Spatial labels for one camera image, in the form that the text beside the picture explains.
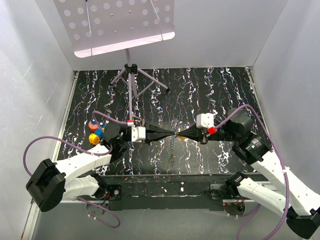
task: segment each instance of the cable tie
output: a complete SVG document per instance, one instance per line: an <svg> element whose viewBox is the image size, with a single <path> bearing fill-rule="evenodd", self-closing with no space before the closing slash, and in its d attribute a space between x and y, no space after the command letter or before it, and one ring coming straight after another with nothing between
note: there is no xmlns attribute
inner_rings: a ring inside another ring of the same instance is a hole
<svg viewBox="0 0 320 240"><path fill-rule="evenodd" d="M285 169L282 170L282 173L286 174L288 171L290 171L290 167L286 166Z"/></svg>

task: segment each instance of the gray wall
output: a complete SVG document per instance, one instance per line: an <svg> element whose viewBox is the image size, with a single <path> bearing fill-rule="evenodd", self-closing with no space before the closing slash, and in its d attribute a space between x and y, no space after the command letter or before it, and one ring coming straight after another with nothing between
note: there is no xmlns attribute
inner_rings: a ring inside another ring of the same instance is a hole
<svg viewBox="0 0 320 240"><path fill-rule="evenodd" d="M73 70L121 69L125 52L77 58L53 0L35 0ZM140 68L252 66L288 0L175 0L175 37L134 47Z"/></svg>
<svg viewBox="0 0 320 240"><path fill-rule="evenodd" d="M253 66L253 78L286 165L320 194L319 26L319 1L289 0Z"/></svg>
<svg viewBox="0 0 320 240"><path fill-rule="evenodd" d="M27 144L56 136L73 72L34 1L0 0L0 239L20 239L31 197L22 157ZM33 172L55 142L31 147Z"/></svg>

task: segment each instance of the yellow knob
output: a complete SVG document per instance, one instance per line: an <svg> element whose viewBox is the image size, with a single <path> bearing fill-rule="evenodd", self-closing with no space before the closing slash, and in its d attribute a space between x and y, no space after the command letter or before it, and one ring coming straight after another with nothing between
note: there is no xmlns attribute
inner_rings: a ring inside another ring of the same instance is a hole
<svg viewBox="0 0 320 240"><path fill-rule="evenodd" d="M94 133L91 133L89 136L89 142L93 145L97 145L100 143L100 138Z"/></svg>

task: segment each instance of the black marbled surface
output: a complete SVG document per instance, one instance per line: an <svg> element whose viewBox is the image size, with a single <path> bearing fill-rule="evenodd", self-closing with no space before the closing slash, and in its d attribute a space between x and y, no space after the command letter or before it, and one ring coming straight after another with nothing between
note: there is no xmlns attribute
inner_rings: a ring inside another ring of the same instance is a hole
<svg viewBox="0 0 320 240"><path fill-rule="evenodd" d="M218 120L227 117L231 108L249 104L260 110L243 67L148 69L147 72L171 88L169 94L153 84L133 101L134 114L148 123L165 129L183 130L195 123L197 114L213 113ZM120 79L108 87L117 70L81 71L77 80L63 139L86 150L93 146L88 137L88 121L98 110L121 121L128 120L128 89ZM139 74L139 90L150 80ZM261 131L254 125L254 131ZM170 148L174 144L174 163L170 168ZM200 145L189 139L167 137L152 146L128 143L128 150L118 161L98 169L106 175L144 174L217 174L252 172L231 150L231 142L209 142ZM58 159L66 159L76 151L61 145Z"/></svg>

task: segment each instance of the white plastic joint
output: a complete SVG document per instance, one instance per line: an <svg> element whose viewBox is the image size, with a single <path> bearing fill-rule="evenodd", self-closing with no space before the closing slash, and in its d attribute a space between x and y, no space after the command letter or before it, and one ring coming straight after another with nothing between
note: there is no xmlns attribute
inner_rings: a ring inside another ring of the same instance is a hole
<svg viewBox="0 0 320 240"><path fill-rule="evenodd" d="M201 128L211 128L214 127L214 120L215 120L215 115L212 113L201 113L196 116L196 128L201 129Z"/></svg>

